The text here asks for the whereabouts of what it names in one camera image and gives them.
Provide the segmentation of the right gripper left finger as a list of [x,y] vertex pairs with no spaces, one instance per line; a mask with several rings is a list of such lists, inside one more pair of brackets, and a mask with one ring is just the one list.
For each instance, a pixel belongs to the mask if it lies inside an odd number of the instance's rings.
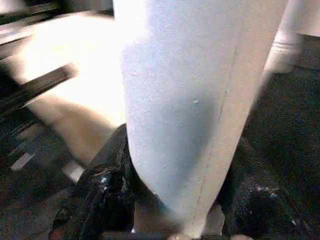
[[131,232],[135,197],[127,127],[120,125],[80,176],[57,212],[53,240],[97,240],[104,232]]

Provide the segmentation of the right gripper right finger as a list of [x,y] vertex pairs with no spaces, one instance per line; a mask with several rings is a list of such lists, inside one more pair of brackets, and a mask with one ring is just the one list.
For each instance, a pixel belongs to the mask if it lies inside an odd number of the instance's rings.
[[307,240],[309,222],[250,143],[242,138],[219,193],[229,235]]

